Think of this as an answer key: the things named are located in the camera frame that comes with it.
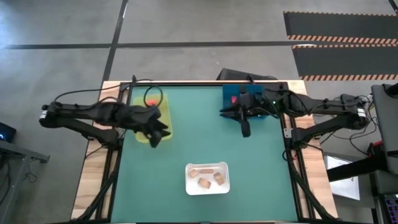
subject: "black floor mat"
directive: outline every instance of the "black floor mat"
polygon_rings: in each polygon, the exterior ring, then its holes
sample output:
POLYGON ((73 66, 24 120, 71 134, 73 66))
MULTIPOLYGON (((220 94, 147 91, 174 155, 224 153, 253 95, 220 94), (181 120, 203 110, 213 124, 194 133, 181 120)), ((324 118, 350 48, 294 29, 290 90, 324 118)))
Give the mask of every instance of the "black floor mat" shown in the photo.
POLYGON ((398 79, 396 44, 295 45, 292 50, 302 80, 398 79))
POLYGON ((291 40, 360 44, 398 43, 398 17, 376 14, 284 12, 291 40))

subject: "orange striped tape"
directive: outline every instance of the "orange striped tape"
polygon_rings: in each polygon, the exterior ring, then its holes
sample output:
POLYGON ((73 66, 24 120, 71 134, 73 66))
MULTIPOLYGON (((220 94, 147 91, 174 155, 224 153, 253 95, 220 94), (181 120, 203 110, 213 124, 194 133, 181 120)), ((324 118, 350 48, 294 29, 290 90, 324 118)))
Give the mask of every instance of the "orange striped tape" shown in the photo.
POLYGON ((398 75, 304 75, 301 79, 304 81, 398 80, 398 75))
POLYGON ((286 13, 307 13, 307 14, 330 14, 330 15, 353 15, 353 16, 397 16, 395 14, 369 14, 369 13, 340 13, 340 12, 297 12, 284 11, 286 13))
POLYGON ((288 35, 289 40, 310 40, 310 41, 327 41, 342 42, 353 44, 398 44, 398 39, 387 38, 366 38, 366 37, 334 37, 319 35, 288 35))
POLYGON ((350 48, 350 47, 397 47, 397 44, 329 44, 329 45, 293 45, 292 49, 299 48, 350 48))

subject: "red object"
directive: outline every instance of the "red object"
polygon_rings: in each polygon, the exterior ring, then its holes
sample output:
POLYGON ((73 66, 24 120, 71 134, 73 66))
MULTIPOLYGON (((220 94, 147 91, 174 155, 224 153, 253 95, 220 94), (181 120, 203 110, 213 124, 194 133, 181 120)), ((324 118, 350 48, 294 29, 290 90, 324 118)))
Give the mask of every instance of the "red object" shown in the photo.
POLYGON ((156 100, 148 100, 147 104, 150 106, 156 106, 157 105, 157 101, 156 100))
POLYGON ((238 99, 238 97, 236 97, 236 96, 232 96, 232 97, 231 97, 231 101, 232 101, 232 103, 235 103, 237 99, 238 99))
POLYGON ((375 142, 375 143, 373 143, 373 147, 374 147, 374 146, 379 146, 379 145, 381 145, 382 143, 383 143, 383 141, 375 142))

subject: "wooden block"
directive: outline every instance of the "wooden block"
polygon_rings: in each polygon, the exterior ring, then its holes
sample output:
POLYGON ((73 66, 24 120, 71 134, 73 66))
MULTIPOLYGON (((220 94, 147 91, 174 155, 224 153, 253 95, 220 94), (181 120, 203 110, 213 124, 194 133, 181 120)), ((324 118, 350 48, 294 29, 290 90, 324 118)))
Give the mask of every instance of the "wooden block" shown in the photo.
POLYGON ((202 187, 207 188, 207 189, 210 189, 210 185, 211 185, 211 182, 210 182, 210 181, 207 181, 206 179, 203 179, 203 178, 199 178, 198 183, 199 183, 202 187))
POLYGON ((195 169, 192 169, 189 172, 189 176, 191 176, 192 178, 196 177, 197 175, 199 175, 199 172, 197 170, 195 170, 195 169))
POLYGON ((213 169, 201 169, 200 173, 201 174, 212 174, 212 173, 214 173, 214 170, 213 169))
POLYGON ((214 174, 214 178, 217 180, 218 185, 223 185, 225 183, 223 176, 219 172, 214 174))

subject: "wooden table frame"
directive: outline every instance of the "wooden table frame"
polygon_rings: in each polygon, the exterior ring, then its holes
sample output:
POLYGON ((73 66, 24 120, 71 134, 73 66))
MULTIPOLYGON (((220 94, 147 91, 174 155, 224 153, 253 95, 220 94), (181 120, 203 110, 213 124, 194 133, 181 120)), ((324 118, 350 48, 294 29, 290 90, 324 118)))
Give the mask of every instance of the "wooden table frame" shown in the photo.
MULTIPOLYGON (((121 83, 129 83, 130 81, 126 82, 121 82, 121 81, 108 81, 103 83, 103 88, 109 88, 111 86, 116 86, 120 85, 121 83)), ((217 83, 244 83, 245 81, 141 81, 138 83, 142 84, 164 84, 164 85, 200 85, 200 84, 217 84, 217 83)), ((269 81, 269 80, 263 80, 263 81, 256 81, 256 83, 261 84, 261 83, 270 83, 270 82, 287 82, 289 89, 300 94, 307 94, 304 81, 302 80, 277 80, 277 81, 269 81)), ((108 96, 113 96, 115 98, 119 97, 120 91, 119 88, 112 88, 109 90, 103 90, 99 94, 99 100, 103 99, 108 96)), ((123 100, 126 101, 129 95, 129 91, 125 91, 123 94, 123 100)), ((298 128, 307 128, 310 126, 313 126, 315 123, 313 122, 313 118, 311 116, 304 116, 300 118, 295 118, 295 123, 298 128)), ((291 127, 290 124, 290 118, 288 116, 285 116, 285 121, 287 127, 291 127)), ((109 126, 101 126, 98 124, 94 124, 94 126, 101 128, 101 129, 109 129, 111 127, 109 126)), ((319 142, 317 140, 312 139, 310 141, 311 145, 318 146, 319 147, 319 142)), ((95 149, 99 148, 100 144, 98 141, 90 141, 88 143, 88 147, 86 150, 86 153, 90 153, 94 151, 95 149)), ((113 154, 112 160, 108 161, 110 162, 110 172, 113 170, 114 165, 116 163, 116 158, 117 158, 117 151, 114 152, 108 152, 107 149, 100 149, 98 152, 92 154, 90 157, 85 159, 83 163, 83 168, 81 172, 81 177, 76 193, 76 198, 75 198, 75 203, 73 206, 72 210, 72 215, 71 218, 77 218, 79 217, 85 210, 86 208, 90 205, 90 203, 93 201, 93 199, 96 197, 97 193, 100 190, 101 183, 104 179, 104 167, 105 167, 105 162, 106 162, 106 157, 107 154, 113 154)), ((305 169, 300 170, 300 164, 299 160, 295 160, 295 165, 296 169, 303 175, 307 175, 307 180, 308 184, 310 187, 310 190, 313 192, 313 194, 316 196, 318 201, 325 207, 325 209, 333 215, 334 217, 337 217, 337 211, 335 207, 335 203, 333 200, 333 196, 331 193, 331 188, 328 180, 328 176, 326 173, 325 169, 325 164, 323 162, 323 155, 322 152, 319 151, 318 149, 314 149, 311 147, 307 147, 302 150, 302 161, 303 161, 303 166, 305 166, 305 169)), ((109 189, 106 193, 105 199, 104 199, 104 207, 102 209, 101 217, 107 217, 108 214, 108 209, 109 209, 109 201, 110 201, 110 195, 112 189, 109 189)), ((308 209, 310 207, 307 206, 307 199, 304 196, 303 191, 299 186, 297 186, 298 189, 298 194, 300 195, 300 206, 302 209, 302 217, 304 218, 311 218, 313 215, 311 215, 312 209, 308 209)), ((319 214, 315 212, 315 217, 320 218, 319 214)))

